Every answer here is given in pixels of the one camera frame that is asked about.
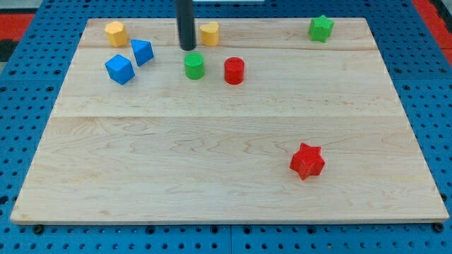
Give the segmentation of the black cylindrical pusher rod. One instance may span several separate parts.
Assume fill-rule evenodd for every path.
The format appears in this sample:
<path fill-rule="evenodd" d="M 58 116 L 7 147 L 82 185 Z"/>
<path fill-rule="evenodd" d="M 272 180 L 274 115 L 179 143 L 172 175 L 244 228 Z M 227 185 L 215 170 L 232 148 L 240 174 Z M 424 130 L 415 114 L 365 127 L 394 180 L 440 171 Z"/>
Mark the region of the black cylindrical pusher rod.
<path fill-rule="evenodd" d="M 175 14 L 180 47 L 184 51 L 191 51 L 196 48 L 193 1 L 175 0 Z"/>

